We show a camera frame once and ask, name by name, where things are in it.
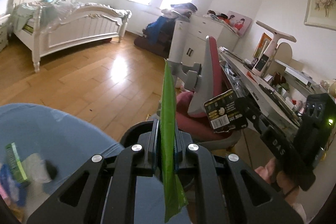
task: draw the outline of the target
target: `drawer handle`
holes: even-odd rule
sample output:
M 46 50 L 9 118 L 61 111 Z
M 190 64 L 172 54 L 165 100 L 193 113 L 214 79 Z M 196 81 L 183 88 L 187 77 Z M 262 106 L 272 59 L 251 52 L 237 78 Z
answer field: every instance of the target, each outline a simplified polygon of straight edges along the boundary
M 191 55 L 193 54 L 194 50 L 192 50 L 191 48 L 188 49 L 187 51 L 187 56 L 191 57 Z

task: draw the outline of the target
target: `bed leg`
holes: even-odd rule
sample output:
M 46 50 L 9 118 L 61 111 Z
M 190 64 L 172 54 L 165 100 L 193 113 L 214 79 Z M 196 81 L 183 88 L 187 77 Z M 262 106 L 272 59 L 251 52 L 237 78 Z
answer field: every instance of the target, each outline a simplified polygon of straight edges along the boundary
M 40 62 L 34 62 L 34 69 L 35 69 L 35 72 L 40 71 Z

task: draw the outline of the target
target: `chair seat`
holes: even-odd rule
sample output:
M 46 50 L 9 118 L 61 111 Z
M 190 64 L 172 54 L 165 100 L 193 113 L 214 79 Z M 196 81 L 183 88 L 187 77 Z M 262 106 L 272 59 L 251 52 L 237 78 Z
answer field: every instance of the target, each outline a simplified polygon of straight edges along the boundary
M 194 92 L 182 92 L 176 97 L 176 121 L 179 130 L 189 133 L 193 139 L 199 141 L 218 141 L 232 135 L 232 133 L 214 133 L 208 117 L 193 118 L 188 115 L 188 107 Z

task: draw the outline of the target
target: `green package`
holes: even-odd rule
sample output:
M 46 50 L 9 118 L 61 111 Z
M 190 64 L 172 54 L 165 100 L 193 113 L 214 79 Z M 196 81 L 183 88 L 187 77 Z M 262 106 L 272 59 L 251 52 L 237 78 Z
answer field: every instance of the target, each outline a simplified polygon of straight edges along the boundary
M 161 157 L 165 193 L 165 223 L 188 204 L 179 177 L 174 170 L 176 94 L 174 80 L 166 61 L 160 117 Z

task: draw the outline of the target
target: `metal screw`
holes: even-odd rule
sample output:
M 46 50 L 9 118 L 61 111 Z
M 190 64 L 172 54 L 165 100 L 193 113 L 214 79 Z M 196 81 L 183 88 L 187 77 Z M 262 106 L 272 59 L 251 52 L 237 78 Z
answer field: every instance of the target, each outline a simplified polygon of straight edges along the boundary
M 191 151 L 197 151 L 199 148 L 199 146 L 195 143 L 191 143 L 190 145 L 188 145 L 188 149 Z
M 94 155 L 91 160 L 93 162 L 100 162 L 102 159 L 103 159 L 102 156 L 100 156 L 100 155 Z
M 142 149 L 141 144 L 135 144 L 135 145 L 132 146 L 133 151 L 140 151 L 141 149 Z
M 239 160 L 239 157 L 236 154 L 230 154 L 227 158 L 231 161 L 238 161 Z

